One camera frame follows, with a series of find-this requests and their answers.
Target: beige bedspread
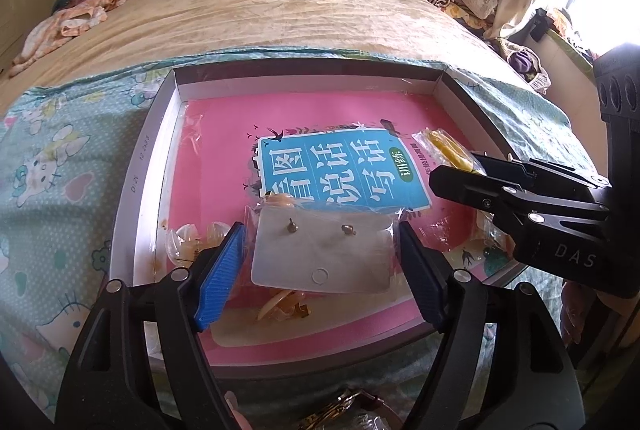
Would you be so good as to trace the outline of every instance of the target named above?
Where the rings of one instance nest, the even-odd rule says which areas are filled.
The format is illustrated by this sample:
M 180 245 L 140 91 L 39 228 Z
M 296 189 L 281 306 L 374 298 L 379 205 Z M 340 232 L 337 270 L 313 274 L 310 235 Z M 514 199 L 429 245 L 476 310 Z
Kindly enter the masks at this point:
M 0 80 L 0 114 L 30 86 L 239 46 L 360 49 L 523 85 L 490 48 L 425 0 L 129 0 L 99 27 Z

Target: clear plastic bag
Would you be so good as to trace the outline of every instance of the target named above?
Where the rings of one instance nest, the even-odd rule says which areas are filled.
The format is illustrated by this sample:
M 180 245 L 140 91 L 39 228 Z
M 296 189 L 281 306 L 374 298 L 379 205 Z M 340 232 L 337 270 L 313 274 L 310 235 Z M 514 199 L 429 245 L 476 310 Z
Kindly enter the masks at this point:
M 474 155 L 444 129 L 436 131 L 425 129 L 414 134 L 414 139 L 439 165 L 486 175 L 484 168 Z
M 270 195 L 246 211 L 251 281 L 313 293 L 383 293 L 402 211 Z
M 190 267 L 202 250 L 222 244 L 229 230 L 228 224 L 216 221 L 207 226 L 206 236 L 201 237 L 196 225 L 184 225 L 167 231 L 164 248 L 174 266 Z
M 356 415 L 339 417 L 318 427 L 318 430 L 391 430 L 386 422 L 375 412 L 353 410 Z

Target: pink mat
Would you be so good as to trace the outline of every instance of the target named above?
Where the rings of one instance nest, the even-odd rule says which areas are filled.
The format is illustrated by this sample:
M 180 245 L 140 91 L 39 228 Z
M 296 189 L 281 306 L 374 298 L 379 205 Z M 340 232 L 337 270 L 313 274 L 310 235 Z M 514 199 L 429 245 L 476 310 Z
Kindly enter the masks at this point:
M 234 96 L 188 103 L 172 187 L 168 225 L 177 229 L 196 224 L 200 233 L 213 221 L 232 224 L 244 220 L 244 208 L 258 200 L 259 182 L 252 158 L 258 137 L 271 130 L 284 135 L 364 125 L 388 128 L 393 124 L 415 167 L 428 183 L 434 161 L 419 157 L 412 138 L 426 127 L 444 128 L 469 146 L 462 132 L 433 97 L 394 92 L 288 93 Z M 464 243 L 474 222 L 474 211 L 437 198 L 430 190 L 431 207 L 414 213 L 411 223 L 425 245 L 448 250 Z M 246 283 L 249 263 L 241 271 Z M 474 268 L 479 279 L 482 266 Z M 272 296 L 267 288 L 245 285 L 230 299 L 225 312 L 258 307 Z M 209 331 L 202 343 L 212 365 L 249 365 L 301 360 L 332 354 L 379 340 L 422 321 L 413 299 L 391 303 L 387 309 L 314 334 L 260 345 L 221 346 Z

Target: bolt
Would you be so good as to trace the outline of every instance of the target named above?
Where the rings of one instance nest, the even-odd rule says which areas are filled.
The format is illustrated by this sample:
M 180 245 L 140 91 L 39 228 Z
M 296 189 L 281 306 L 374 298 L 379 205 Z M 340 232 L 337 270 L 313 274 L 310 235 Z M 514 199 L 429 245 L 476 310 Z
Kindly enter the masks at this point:
M 122 282 L 118 279 L 110 280 L 107 283 L 106 289 L 109 293 L 117 293 L 118 291 L 120 291 L 120 289 L 122 289 Z
M 175 282 L 182 282 L 183 280 L 187 280 L 189 276 L 189 270 L 185 267 L 177 267 L 171 272 L 171 280 Z
M 593 181 L 603 184 L 603 185 L 608 185 L 609 184 L 609 180 L 606 177 L 600 176 L 600 175 L 592 175 L 591 179 L 593 179 Z
M 525 295 L 533 295 L 535 293 L 536 288 L 533 287 L 529 282 L 520 282 L 518 284 L 518 289 Z
M 287 225 L 287 232 L 296 233 L 298 231 L 298 225 L 293 222 L 293 219 L 289 218 L 289 224 Z
M 543 223 L 545 222 L 545 218 L 540 215 L 540 214 L 534 214 L 534 213 L 530 213 L 529 214 L 529 219 L 535 223 Z
M 355 235 L 356 234 L 356 230 L 353 229 L 353 225 L 342 225 L 341 229 L 342 229 L 342 231 L 344 232 L 345 235 Z
M 469 282 L 471 280 L 471 274 L 466 269 L 457 269 L 453 272 L 453 278 L 458 282 Z

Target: light blue bed sheet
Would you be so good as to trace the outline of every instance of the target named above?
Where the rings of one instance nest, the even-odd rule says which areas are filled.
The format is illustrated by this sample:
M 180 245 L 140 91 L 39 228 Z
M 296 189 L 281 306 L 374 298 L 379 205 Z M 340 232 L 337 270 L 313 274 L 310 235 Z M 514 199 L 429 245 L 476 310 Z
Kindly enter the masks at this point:
M 514 156 L 548 159 L 594 173 L 566 115 L 543 97 L 439 62 L 351 50 L 226 49 L 137 65 L 56 88 L 33 88 L 0 122 L 0 352 L 50 418 L 69 353 L 106 279 L 122 182 L 146 111 L 165 75 L 180 65 L 304 57 L 358 58 L 446 70 L 500 129 Z M 535 270 L 528 273 L 557 319 L 559 279 Z M 487 341 L 489 346 L 491 333 Z M 298 392 L 307 393 L 308 402 L 342 384 L 380 384 L 382 373 L 383 384 L 392 391 L 391 402 L 405 413 L 437 345 L 433 336 L 366 366 L 305 378 L 306 387 Z M 479 370 L 487 363 L 488 359 L 481 360 Z M 479 375 L 479 384 L 482 381 L 485 373 Z M 287 382 L 283 396 L 284 390 L 301 383 Z M 258 390 L 251 391 L 251 384 L 230 384 L 241 405 L 254 396 L 246 410 L 259 422 L 256 426 L 265 428 L 270 417 L 260 410 L 273 408 L 278 392 L 276 383 L 273 388 L 268 385 L 254 385 Z M 267 405 L 259 402 L 261 389 L 268 389 Z M 285 397 L 283 410 L 295 406 L 296 400 L 303 402 L 299 395 Z

